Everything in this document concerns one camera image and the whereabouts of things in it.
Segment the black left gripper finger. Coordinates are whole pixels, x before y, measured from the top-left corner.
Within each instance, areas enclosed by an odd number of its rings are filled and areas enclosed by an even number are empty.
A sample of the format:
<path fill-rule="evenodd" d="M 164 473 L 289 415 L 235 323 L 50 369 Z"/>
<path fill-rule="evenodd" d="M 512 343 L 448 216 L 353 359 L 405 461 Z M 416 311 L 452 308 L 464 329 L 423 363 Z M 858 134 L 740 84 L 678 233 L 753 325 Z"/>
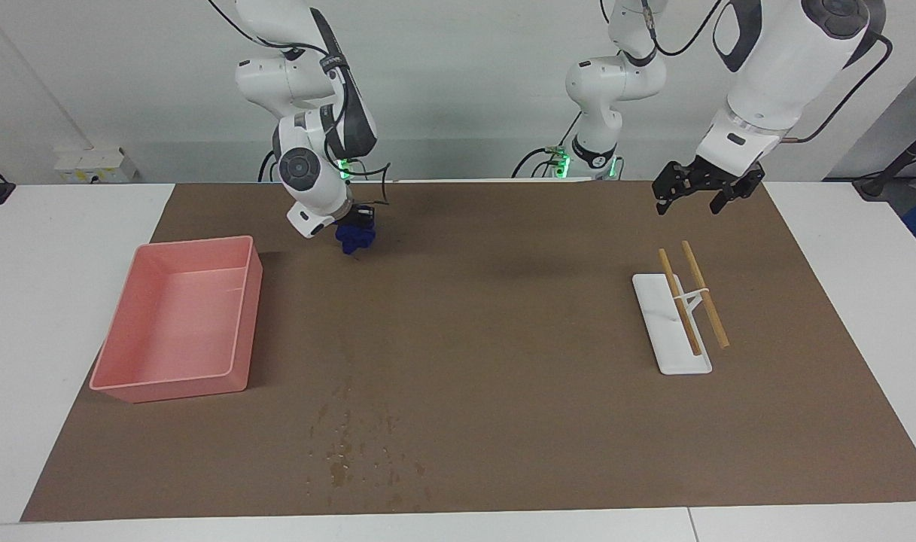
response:
<path fill-rule="evenodd" d="M 710 212 L 719 214 L 733 200 L 750 198 L 764 176 L 765 171 L 762 167 L 753 167 L 740 178 L 732 179 L 732 181 L 717 181 L 715 188 L 718 193 L 709 203 Z"/>
<path fill-rule="evenodd" d="M 653 181 L 655 209 L 662 216 L 675 200 L 691 195 L 689 169 L 675 161 L 668 162 Z"/>

